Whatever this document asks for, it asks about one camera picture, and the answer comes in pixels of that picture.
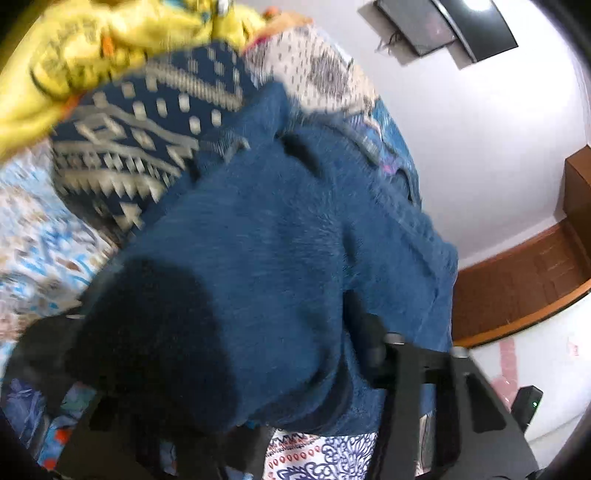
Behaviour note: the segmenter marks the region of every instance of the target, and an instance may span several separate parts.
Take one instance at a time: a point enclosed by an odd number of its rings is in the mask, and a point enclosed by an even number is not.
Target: yellow cloth
[[[66,0],[46,10],[0,74],[0,164],[7,154],[47,135],[73,96],[145,62],[148,56],[226,40],[244,48],[265,21],[232,5],[218,17],[216,0],[159,0],[114,7]]]

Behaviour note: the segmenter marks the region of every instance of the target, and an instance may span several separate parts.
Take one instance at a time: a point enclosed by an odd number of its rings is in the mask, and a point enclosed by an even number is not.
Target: wooden shelf
[[[566,161],[567,219],[461,270],[454,288],[455,345],[476,346],[540,322],[591,290],[591,149]]]

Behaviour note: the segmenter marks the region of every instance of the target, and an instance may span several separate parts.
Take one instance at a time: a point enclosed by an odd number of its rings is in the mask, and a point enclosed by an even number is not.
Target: white paisley fabric
[[[265,462],[265,480],[363,480],[376,433],[317,437],[277,430]]]

